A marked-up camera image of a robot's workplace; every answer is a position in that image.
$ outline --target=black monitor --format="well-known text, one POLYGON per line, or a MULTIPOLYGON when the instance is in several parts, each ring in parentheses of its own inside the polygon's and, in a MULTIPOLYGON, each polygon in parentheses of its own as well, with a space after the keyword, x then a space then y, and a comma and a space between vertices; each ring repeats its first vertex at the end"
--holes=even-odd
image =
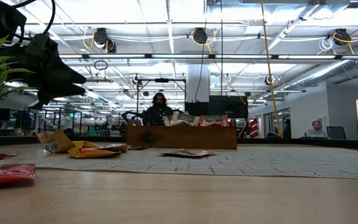
POLYGON ((0 108, 0 121, 9 121, 11 119, 11 109, 0 108))
POLYGON ((229 118, 247 118, 247 110, 240 96, 209 96, 209 115, 227 114, 229 118))

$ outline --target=ceiling duct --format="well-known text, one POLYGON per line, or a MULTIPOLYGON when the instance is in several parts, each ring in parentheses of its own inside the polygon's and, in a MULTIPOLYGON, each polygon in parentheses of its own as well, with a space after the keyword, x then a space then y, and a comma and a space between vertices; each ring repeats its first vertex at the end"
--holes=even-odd
POLYGON ((335 75, 345 72, 344 69, 350 70, 356 65, 355 60, 338 60, 329 65, 320 65, 308 72, 300 75, 300 78, 286 84, 285 89, 294 88, 296 86, 310 86, 317 84, 323 80, 334 77, 335 75))

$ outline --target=wooden tray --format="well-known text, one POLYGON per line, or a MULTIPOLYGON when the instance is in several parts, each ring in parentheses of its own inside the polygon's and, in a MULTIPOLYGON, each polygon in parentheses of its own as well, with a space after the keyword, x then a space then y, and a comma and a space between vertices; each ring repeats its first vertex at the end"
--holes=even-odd
POLYGON ((237 149, 236 127, 140 126, 130 120, 127 144, 175 149, 237 149))

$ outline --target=man sitting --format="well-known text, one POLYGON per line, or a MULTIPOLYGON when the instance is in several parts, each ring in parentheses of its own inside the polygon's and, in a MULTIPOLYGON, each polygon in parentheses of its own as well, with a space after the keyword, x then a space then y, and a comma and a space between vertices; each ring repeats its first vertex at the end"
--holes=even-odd
POLYGON ((306 132, 308 138, 328 138, 328 134, 321 130, 320 121, 313 121, 311 124, 313 129, 306 132))
POLYGON ((153 106, 146 111, 145 125, 164 126, 163 116, 172 115, 173 110, 167 106, 167 99, 164 94, 157 93, 153 97, 153 106))

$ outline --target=wooden table surface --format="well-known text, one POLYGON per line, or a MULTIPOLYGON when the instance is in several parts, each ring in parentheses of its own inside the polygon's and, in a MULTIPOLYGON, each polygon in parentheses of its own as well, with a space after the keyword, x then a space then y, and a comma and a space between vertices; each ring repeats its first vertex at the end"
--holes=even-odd
POLYGON ((0 223, 358 224, 358 180, 37 169, 33 186, 0 189, 0 223))

